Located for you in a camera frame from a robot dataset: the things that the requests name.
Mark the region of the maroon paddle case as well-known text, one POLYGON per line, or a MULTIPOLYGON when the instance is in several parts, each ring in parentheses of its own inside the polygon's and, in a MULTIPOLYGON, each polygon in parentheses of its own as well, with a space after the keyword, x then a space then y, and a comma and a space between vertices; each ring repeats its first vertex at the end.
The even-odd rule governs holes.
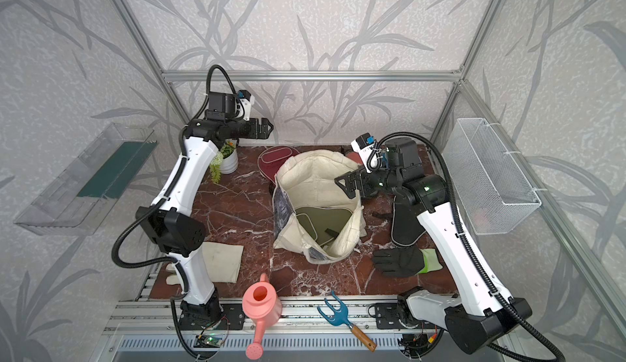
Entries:
POLYGON ((300 152, 290 146, 274 146, 265 149, 260 153, 257 164, 261 174, 267 178, 272 184, 276 182, 276 174, 284 163, 292 157, 297 156, 300 152))

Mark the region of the olive green paddle case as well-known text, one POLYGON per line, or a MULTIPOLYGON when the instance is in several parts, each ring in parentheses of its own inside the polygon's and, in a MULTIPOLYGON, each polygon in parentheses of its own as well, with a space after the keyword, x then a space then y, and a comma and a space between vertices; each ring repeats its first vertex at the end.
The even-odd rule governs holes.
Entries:
POLYGON ((296 210, 296 217, 309 236, 326 248, 338 238, 352 212, 345 208, 300 207, 296 210))

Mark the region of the beige canvas bag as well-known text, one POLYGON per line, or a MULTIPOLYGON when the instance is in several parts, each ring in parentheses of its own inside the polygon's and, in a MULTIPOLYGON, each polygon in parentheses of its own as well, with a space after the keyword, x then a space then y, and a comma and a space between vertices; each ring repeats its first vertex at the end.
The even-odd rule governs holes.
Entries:
POLYGON ((311 264, 333 264, 349 257, 364 237, 365 219, 361 199, 348 198, 334 179, 360 165, 339 152, 313 150, 289 158, 276 174, 272 196, 273 247, 303 254, 311 264), (328 247, 319 246, 298 223, 300 207, 345 208, 352 217, 328 247))

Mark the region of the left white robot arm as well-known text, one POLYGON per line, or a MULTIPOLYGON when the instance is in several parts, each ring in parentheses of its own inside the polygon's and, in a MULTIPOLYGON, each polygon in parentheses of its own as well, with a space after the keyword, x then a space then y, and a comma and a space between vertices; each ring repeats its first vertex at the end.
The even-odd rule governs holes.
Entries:
POLYGON ((223 310, 205 266, 201 246, 206 226, 192 218, 194 200, 210 163, 220 155, 227 140, 267 140, 273 124, 269 119, 194 119, 183 130, 181 155, 166 186, 150 207, 140 207, 136 216, 143 231, 174 265, 183 287, 183 317, 211 325, 223 310))

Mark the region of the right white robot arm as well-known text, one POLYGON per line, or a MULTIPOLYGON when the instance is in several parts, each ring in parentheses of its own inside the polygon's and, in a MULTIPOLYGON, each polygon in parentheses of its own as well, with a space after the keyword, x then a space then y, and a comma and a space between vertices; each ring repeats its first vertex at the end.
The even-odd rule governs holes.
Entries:
POLYGON ((498 295, 522 318, 532 315, 528 302, 513 297, 489 267, 464 222, 454 220, 458 208, 451 204, 448 184, 441 176, 421 175, 403 180, 399 170, 368 172, 360 167, 337 177, 335 183, 350 199, 384 192, 409 205, 453 277, 457 297, 432 294, 421 288, 399 295, 398 317, 402 324, 430 322, 446 330, 463 352, 472 354, 518 324, 497 300, 498 295))

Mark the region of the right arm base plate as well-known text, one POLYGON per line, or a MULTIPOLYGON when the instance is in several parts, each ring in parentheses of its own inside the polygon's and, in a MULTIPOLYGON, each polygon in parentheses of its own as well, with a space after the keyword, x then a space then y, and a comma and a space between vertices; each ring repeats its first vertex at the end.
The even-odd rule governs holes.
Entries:
POLYGON ((432 330, 438 329, 437 326, 428 321, 418 321, 394 303, 375 303, 368 309, 368 314, 376 321, 377 329, 394 329, 394 330, 432 330))

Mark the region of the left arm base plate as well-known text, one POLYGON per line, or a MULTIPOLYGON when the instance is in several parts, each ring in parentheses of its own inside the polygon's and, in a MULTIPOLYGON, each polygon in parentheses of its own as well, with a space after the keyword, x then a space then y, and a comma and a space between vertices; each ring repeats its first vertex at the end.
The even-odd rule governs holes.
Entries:
POLYGON ((240 303, 221 303, 219 308, 190 305, 185 302, 183 305, 179 316, 179 328, 182 330, 243 329, 246 315, 240 303))

